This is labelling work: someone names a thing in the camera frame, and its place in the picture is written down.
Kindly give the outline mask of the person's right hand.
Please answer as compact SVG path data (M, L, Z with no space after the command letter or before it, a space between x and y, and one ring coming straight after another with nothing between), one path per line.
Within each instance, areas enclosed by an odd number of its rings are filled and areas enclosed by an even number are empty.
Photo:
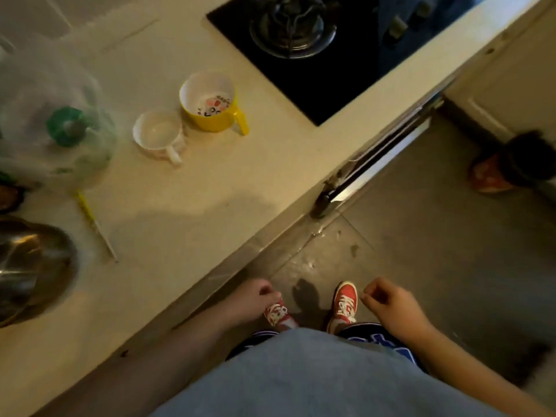
M417 344L434 329L413 294L390 280L378 277L365 287L362 294L372 295L383 304L381 314L375 316L403 343Z

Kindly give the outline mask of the person's left hand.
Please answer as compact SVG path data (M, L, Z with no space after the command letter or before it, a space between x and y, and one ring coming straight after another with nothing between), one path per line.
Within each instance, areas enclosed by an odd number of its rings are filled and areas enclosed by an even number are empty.
M222 327L231 329L257 320L264 312L260 308L260 295L268 292L278 292L268 280L249 279L240 284L218 306Z

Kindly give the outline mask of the person's right forearm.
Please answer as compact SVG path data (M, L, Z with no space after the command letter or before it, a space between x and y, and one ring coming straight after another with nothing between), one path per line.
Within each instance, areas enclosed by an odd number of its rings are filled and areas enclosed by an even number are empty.
M443 382L512 417L556 417L556 412L502 378L434 327L408 342Z

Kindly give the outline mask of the person's left red sneaker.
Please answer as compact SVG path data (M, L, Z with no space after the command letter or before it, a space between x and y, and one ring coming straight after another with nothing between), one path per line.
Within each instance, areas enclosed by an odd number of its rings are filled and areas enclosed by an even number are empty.
M278 332L300 327L293 316L290 315L282 299L267 307L263 312L263 316L270 326Z

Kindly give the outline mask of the person's red sneaker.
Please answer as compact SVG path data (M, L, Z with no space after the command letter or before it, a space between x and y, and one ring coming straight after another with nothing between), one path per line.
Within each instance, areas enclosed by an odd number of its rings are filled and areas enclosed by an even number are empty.
M263 316L270 326L278 332L300 327L293 316L290 315L282 299L267 307L263 312Z
M336 287L326 327L328 334L335 335L339 327L357 323L358 299L356 286L352 282L343 281Z

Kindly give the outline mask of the person's right red sneaker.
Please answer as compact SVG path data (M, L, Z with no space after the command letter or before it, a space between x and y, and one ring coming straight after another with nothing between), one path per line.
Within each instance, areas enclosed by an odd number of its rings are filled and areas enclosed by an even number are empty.
M343 281L336 287L326 327L328 334L335 335L339 327L357 323L358 299L356 286L352 282Z

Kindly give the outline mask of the dark shorts with blue print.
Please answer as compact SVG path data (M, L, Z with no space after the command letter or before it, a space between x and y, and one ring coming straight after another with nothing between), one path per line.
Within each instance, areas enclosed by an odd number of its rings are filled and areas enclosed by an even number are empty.
M241 353L247 351L254 346L260 345L279 335L276 330L260 330L252 333L244 341L236 345L226 356L228 361ZM428 374L427 368L422 361L411 351L406 344L390 334L381 324L375 322L355 323L345 329L340 330L336 337L357 346L363 344L372 344L374 346L386 349L388 352L395 352L408 359L415 366L420 368L422 372Z

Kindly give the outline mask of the yellow mug with cartoon print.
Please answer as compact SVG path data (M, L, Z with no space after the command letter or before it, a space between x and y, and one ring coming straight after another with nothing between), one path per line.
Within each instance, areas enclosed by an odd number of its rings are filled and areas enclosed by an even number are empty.
M185 114L202 131L219 133L237 125L241 135L250 132L238 105L235 84L225 73L192 74L181 86L179 99Z

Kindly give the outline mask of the white mug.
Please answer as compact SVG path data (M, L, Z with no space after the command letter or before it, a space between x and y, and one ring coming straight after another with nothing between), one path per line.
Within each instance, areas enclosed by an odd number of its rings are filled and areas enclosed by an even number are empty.
M186 133L177 111L155 109L143 112L134 123L132 135L144 153L166 160L175 167L182 165Z

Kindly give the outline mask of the black glass gas cooktop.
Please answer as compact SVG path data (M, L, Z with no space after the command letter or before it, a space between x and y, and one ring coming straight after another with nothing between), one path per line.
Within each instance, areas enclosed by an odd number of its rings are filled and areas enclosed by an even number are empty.
M260 49L249 32L248 0L229 0L206 18L314 125L322 125L484 0L428 0L435 8L426 21L412 18L420 0L338 1L333 42L309 58L282 59ZM396 14L409 26L398 41L387 35Z

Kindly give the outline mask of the stainless steel bowl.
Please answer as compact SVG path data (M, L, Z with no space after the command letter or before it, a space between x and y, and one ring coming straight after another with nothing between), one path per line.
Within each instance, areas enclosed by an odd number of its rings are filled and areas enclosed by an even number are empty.
M58 227L0 217L0 328L62 300L79 271L78 249Z

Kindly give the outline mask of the large clear plastic bottle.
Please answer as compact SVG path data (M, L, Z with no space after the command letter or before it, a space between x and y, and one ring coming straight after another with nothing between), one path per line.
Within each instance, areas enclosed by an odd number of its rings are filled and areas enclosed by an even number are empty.
M73 148L56 145L45 125L64 106L89 122ZM109 167L117 141L101 87L71 56L48 44L0 54L0 171L16 183L66 192L90 186Z

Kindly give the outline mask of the green bottle cap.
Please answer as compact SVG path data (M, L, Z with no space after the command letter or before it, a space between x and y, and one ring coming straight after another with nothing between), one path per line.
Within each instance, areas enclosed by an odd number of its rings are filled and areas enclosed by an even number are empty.
M81 144L89 128L84 112L70 106L55 110L45 125L54 143L64 148L73 148Z

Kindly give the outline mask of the round metal stove burner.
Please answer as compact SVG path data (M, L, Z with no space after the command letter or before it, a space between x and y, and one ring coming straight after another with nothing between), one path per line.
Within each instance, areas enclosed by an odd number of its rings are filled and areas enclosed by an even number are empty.
M267 54L309 58L334 40L341 16L338 0L248 0L249 32Z

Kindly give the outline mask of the dark brown container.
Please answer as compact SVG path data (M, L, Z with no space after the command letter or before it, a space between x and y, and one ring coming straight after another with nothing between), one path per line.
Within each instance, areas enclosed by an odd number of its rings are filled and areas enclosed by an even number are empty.
M18 210L24 202L26 189L19 186L9 175L0 171L0 215Z

